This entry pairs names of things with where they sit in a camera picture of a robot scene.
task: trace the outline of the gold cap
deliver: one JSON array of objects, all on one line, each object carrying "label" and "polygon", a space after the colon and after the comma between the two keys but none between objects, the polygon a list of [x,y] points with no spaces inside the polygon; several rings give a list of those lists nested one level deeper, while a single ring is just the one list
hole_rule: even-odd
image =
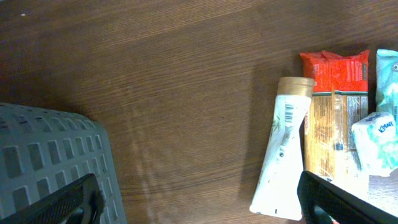
[{"label": "gold cap", "polygon": [[282,77],[279,79],[278,95],[312,97],[314,79],[304,77]]}]

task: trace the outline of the gray basket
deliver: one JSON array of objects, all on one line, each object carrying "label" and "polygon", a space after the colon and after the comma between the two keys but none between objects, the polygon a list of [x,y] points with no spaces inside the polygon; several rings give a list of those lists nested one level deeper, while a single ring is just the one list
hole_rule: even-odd
[{"label": "gray basket", "polygon": [[94,173],[101,224],[126,223],[105,129],[76,114],[0,103],[0,219]]}]

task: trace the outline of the white tube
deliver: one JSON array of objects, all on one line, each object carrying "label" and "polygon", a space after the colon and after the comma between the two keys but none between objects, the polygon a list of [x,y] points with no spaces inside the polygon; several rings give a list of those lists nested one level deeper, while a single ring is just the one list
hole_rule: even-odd
[{"label": "white tube", "polygon": [[291,90],[283,91],[287,95],[279,94],[282,79],[279,82],[266,156],[250,206],[253,213],[291,220],[302,218],[297,197],[297,186],[303,171],[299,128],[310,107],[313,86],[313,80],[305,81],[307,88],[311,85],[310,94],[307,91],[305,94],[290,95],[297,93]]}]

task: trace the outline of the wood grain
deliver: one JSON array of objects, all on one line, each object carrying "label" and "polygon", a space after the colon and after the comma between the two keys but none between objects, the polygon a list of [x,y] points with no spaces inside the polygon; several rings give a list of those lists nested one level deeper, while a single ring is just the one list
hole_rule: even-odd
[{"label": "wood grain", "polygon": [[[394,46],[397,10],[359,0],[6,0],[0,100],[104,124],[129,223],[296,223],[249,212],[278,79],[302,76],[299,52],[371,49],[374,109],[375,50]],[[395,214],[397,180],[371,179],[371,201]]]}]

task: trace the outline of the black object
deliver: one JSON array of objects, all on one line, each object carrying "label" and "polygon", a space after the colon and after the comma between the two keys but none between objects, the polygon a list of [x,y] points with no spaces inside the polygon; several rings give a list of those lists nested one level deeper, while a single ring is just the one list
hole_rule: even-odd
[{"label": "black object", "polygon": [[307,223],[398,223],[398,218],[304,171],[297,195]]},{"label": "black object", "polygon": [[104,199],[94,174],[86,174],[49,196],[3,219],[0,224],[100,223]]}]

